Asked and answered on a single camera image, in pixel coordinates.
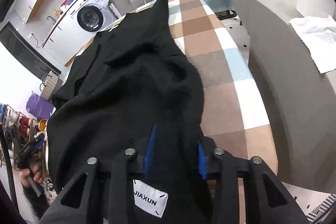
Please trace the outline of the person's left hand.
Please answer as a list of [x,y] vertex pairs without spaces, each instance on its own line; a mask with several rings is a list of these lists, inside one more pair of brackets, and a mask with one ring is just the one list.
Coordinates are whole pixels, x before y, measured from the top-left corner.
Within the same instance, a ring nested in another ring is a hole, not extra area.
[[38,184],[41,184],[44,180],[44,176],[43,176],[43,173],[42,173],[42,164],[40,163],[40,161],[37,161],[33,168],[23,169],[19,173],[19,178],[21,180],[22,185],[25,188],[29,188],[31,186],[29,181],[28,181],[28,178],[30,177],[31,171],[32,171],[32,177],[33,177],[34,182],[37,182]]

